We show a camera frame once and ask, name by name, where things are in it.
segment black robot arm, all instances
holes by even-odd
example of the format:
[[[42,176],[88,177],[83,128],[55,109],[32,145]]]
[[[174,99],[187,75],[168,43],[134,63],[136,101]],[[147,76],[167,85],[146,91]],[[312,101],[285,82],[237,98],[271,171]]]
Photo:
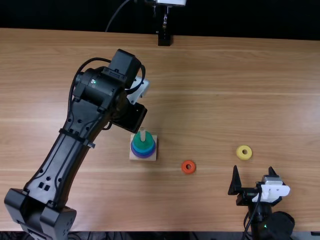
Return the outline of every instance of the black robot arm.
[[[290,188],[272,167],[269,167],[268,175],[264,175],[261,181],[256,182],[255,187],[242,187],[235,165],[228,195],[237,195],[235,202],[237,206],[248,207],[241,240],[249,239],[247,236],[249,227],[252,240],[290,240],[295,226],[294,218],[286,212],[272,212],[272,207],[281,202],[282,196],[288,195],[289,192]]]
[[[76,211],[66,203],[73,180],[97,135],[109,123],[136,133],[147,113],[127,94],[140,68],[132,54],[118,50],[108,67],[77,71],[69,95],[67,118],[48,156],[23,189],[10,189],[4,203],[12,219],[37,240],[67,238]]]

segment black cable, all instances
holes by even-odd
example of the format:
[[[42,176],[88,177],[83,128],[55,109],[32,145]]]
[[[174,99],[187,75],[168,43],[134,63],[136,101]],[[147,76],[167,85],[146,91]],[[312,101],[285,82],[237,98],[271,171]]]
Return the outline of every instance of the black cable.
[[[199,240],[198,236],[196,235],[196,233],[193,231],[192,235],[194,236],[195,240]]]
[[[246,212],[246,215],[245,215],[245,217],[244,217],[244,220],[243,220],[243,227],[244,227],[244,229],[246,229],[246,222],[247,222],[247,219],[248,219],[248,216],[249,216],[249,212],[247,211]]]
[[[135,91],[137,91],[137,90],[140,88],[141,84],[144,84],[144,79],[145,79],[145,77],[146,77],[146,68],[145,68],[144,65],[141,65],[141,66],[140,66],[140,69],[141,69],[141,72],[142,72],[142,78],[141,78],[140,83],[139,83],[137,86],[135,86],[135,87],[133,87],[133,88],[131,88],[131,89],[126,90],[126,91],[125,91],[126,94],[128,94],[128,95],[133,94]]]
[[[81,240],[81,237],[79,237],[79,235],[74,232],[69,232],[69,235],[75,235],[79,240]]]
[[[69,91],[69,101],[68,101],[68,117],[69,117],[69,114],[71,112],[71,103],[72,103],[72,95],[73,95],[73,92],[74,92],[74,88],[75,88],[75,85],[76,85],[76,79],[77,79],[77,76],[78,74],[84,69],[84,67],[86,65],[88,65],[89,63],[91,62],[94,62],[94,61],[102,61],[102,62],[107,62],[107,63],[111,63],[111,61],[109,59],[106,59],[106,58],[102,58],[102,57],[93,57],[93,58],[90,58],[89,60],[85,61],[79,68],[78,70],[76,71],[74,77],[73,77],[73,80],[72,80],[72,83],[71,83],[71,87],[70,87],[70,91]]]
[[[102,130],[109,130],[112,126],[112,122],[109,122],[107,127],[102,128]]]
[[[245,240],[245,238],[246,238],[246,236],[247,236],[247,233],[248,233],[248,229],[249,229],[249,227],[250,227],[250,225],[251,225],[252,220],[254,219],[254,217],[255,217],[255,215],[256,215],[258,206],[259,206],[259,204],[260,204],[261,195],[262,195],[262,189],[261,189],[261,186],[260,186],[260,185],[258,186],[258,189],[259,189],[258,201],[256,202],[256,205],[255,205],[255,207],[254,207],[254,210],[253,210],[253,212],[252,212],[252,215],[251,215],[251,217],[250,217],[249,222],[248,222],[247,225],[245,226],[245,230],[244,230],[244,232],[243,232],[243,234],[242,234],[241,240]]]
[[[114,12],[114,14],[112,15],[112,17],[110,18],[108,25],[105,28],[105,32],[108,32],[109,27],[112,23],[112,21],[115,19],[116,15],[119,13],[119,11],[123,8],[124,5],[126,5],[128,2],[130,2],[130,0],[125,0],[119,7],[118,9]]]

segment wooden table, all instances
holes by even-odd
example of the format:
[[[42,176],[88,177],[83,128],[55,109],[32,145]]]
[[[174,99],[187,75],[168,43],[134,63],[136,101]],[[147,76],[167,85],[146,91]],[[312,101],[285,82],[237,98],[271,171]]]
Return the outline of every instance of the wooden table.
[[[67,205],[74,231],[243,231],[228,196],[233,166],[255,186],[272,166],[291,187],[274,211],[320,230],[320,43],[317,41],[0,29],[0,199],[39,168],[66,119],[78,67],[117,49],[137,56],[151,87],[143,126],[157,162],[130,162],[130,133],[101,132]],[[241,161],[239,145],[253,157]],[[192,175],[181,171],[196,162]],[[0,204],[0,230],[20,230]]]

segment yellow ring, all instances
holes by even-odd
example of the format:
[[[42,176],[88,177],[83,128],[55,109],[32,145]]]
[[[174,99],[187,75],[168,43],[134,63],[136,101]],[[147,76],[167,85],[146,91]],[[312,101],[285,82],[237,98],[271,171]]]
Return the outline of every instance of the yellow ring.
[[[236,149],[236,155],[241,160],[249,160],[252,157],[252,150],[250,147],[242,145]]]

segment orange ring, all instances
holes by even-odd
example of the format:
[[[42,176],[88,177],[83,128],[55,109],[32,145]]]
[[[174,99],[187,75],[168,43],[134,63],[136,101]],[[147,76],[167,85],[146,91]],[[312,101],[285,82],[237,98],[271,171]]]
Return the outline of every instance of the orange ring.
[[[187,160],[181,164],[181,169],[185,174],[193,174],[196,171],[196,164],[191,160]]]

